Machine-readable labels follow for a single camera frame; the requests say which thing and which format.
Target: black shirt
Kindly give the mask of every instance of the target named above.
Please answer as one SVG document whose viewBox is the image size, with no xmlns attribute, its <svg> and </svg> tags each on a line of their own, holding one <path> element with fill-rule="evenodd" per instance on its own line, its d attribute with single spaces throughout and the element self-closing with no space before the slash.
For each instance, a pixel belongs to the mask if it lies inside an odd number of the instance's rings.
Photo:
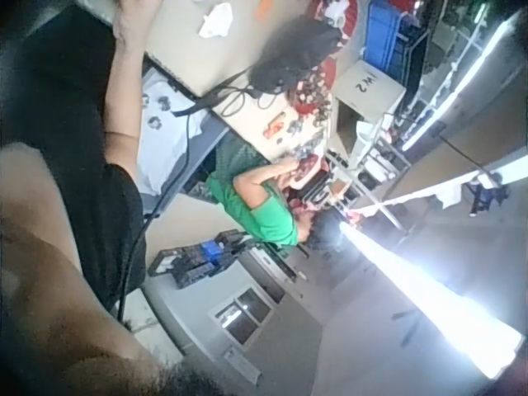
<svg viewBox="0 0 528 396">
<path fill-rule="evenodd" d="M 1 145 L 39 149 L 59 186 L 82 272 L 110 310 L 120 297 L 124 263 L 143 224 L 130 175 L 106 163 L 102 104 L 114 39 L 111 30 L 70 7 L 30 36 L 0 78 Z M 130 288 L 145 277 L 145 243 Z"/>
</svg>

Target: skin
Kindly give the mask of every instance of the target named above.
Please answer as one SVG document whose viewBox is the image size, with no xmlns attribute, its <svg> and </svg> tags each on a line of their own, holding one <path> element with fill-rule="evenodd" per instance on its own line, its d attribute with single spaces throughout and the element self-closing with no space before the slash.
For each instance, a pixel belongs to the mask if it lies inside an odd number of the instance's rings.
<svg viewBox="0 0 528 396">
<path fill-rule="evenodd" d="M 115 19 L 106 160 L 131 176 L 141 126 L 141 62 L 160 4 L 122 0 Z M 158 363 L 84 280 L 59 189 L 40 153 L 24 144 L 0 151 L 0 220 L 2 314 L 10 326 L 0 345 L 27 351 L 28 366 L 67 386 L 68 394 L 113 394 L 123 382 L 147 384 Z"/>
<path fill-rule="evenodd" d="M 262 185 L 271 179 L 276 179 L 277 186 L 282 190 L 290 184 L 290 179 L 299 168 L 299 162 L 293 158 L 284 158 L 279 163 L 258 167 L 236 176 L 233 188 L 250 209 L 256 209 L 270 197 Z M 312 228 L 314 214 L 304 212 L 295 216 L 299 242 L 306 242 Z"/>
</svg>

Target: window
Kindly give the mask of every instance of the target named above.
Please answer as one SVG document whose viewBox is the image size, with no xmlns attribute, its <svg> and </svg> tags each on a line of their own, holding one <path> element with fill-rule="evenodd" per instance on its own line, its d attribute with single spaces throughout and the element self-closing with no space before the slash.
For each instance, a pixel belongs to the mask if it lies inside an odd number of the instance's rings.
<svg viewBox="0 0 528 396">
<path fill-rule="evenodd" d="M 255 290 L 248 289 L 215 317 L 223 329 L 244 345 L 270 312 L 271 308 L 262 301 Z"/>
</svg>

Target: blue component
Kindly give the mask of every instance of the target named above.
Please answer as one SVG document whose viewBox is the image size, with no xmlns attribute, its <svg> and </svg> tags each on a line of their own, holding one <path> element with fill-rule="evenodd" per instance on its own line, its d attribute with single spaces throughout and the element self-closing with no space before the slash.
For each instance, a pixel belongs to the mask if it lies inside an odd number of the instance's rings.
<svg viewBox="0 0 528 396">
<path fill-rule="evenodd" d="M 207 241 L 200 244 L 204 250 L 204 254 L 210 261 L 216 260 L 224 250 L 215 241 Z"/>
<path fill-rule="evenodd" d="M 383 1 L 373 1 L 369 5 L 364 60 L 384 73 L 389 70 L 393 58 L 403 15 Z"/>
</svg>

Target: black bag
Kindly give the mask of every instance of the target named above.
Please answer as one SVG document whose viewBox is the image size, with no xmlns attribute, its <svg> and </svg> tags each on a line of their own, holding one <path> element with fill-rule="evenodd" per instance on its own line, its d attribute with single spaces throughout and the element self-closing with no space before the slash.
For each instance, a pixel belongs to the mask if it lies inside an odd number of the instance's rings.
<svg viewBox="0 0 528 396">
<path fill-rule="evenodd" d="M 278 95 L 285 92 L 308 77 L 312 68 L 319 66 L 335 50 L 341 38 L 339 29 L 324 22 L 306 16 L 295 18 L 268 40 L 255 65 L 227 78 L 194 106 L 174 111 L 173 115 L 188 116 L 206 107 L 219 105 L 229 95 L 222 95 L 225 88 L 248 70 L 250 87 L 241 88 L 240 92 L 253 98 L 262 93 Z"/>
</svg>

